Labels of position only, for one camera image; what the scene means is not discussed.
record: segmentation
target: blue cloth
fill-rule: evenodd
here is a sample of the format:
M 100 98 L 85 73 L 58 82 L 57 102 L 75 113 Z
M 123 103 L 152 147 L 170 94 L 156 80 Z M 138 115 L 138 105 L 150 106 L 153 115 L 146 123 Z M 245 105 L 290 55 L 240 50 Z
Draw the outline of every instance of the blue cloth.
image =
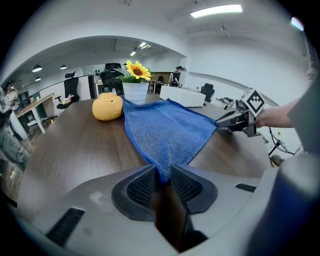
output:
M 171 178 L 171 164 L 187 165 L 216 130 L 215 120 L 170 99 L 143 105 L 122 99 L 126 134 L 162 183 Z

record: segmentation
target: brown tabletop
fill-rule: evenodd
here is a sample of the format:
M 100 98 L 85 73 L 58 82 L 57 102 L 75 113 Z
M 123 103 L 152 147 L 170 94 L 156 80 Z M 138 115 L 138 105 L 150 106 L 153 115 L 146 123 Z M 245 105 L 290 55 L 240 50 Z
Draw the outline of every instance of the brown tabletop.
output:
M 159 99 L 148 94 L 146 102 Z M 99 121 L 92 114 L 93 99 L 68 107 L 48 128 L 34 149 L 23 174 L 17 205 L 32 221 L 39 211 L 88 180 L 145 165 L 125 132 L 125 119 Z M 225 112 L 210 103 L 192 110 L 217 119 Z M 243 132 L 213 133 L 191 166 L 217 173 L 260 178 L 270 167 L 261 136 Z

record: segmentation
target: person wearing black cap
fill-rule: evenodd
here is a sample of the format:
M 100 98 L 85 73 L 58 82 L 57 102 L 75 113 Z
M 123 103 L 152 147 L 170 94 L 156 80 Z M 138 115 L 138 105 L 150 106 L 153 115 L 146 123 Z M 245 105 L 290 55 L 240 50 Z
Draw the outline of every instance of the person wearing black cap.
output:
M 180 84 L 179 80 L 180 80 L 180 73 L 182 72 L 183 67 L 182 66 L 178 66 L 176 68 L 176 71 L 173 72 L 173 79 L 172 79 L 172 83 L 171 86 L 173 87 L 181 87 L 182 85 Z

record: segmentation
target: fluorescent light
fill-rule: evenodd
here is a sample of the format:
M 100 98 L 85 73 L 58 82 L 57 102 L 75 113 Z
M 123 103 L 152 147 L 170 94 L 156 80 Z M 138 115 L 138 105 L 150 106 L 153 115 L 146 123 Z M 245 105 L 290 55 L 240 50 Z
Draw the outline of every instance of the fluorescent light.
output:
M 199 10 L 191 13 L 194 18 L 210 15 L 210 14 L 224 14 L 224 13 L 242 13 L 240 4 L 223 5 L 212 7 L 204 10 Z
M 32 72 L 38 72 L 40 70 L 42 70 L 42 67 L 39 64 L 37 64 L 33 67 Z
M 304 26 L 301 24 L 301 22 L 297 18 L 292 17 L 291 24 L 294 25 L 299 30 L 304 31 Z

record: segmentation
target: artificial sunflower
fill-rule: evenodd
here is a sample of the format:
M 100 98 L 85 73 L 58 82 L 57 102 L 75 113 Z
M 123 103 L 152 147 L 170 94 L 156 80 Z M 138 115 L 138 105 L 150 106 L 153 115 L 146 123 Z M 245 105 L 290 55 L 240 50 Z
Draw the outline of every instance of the artificial sunflower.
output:
M 136 61 L 135 64 L 133 64 L 130 60 L 127 60 L 125 66 L 128 68 L 128 72 L 131 76 L 134 76 L 136 79 L 143 78 L 150 81 L 151 74 L 149 69 L 142 66 L 139 61 Z

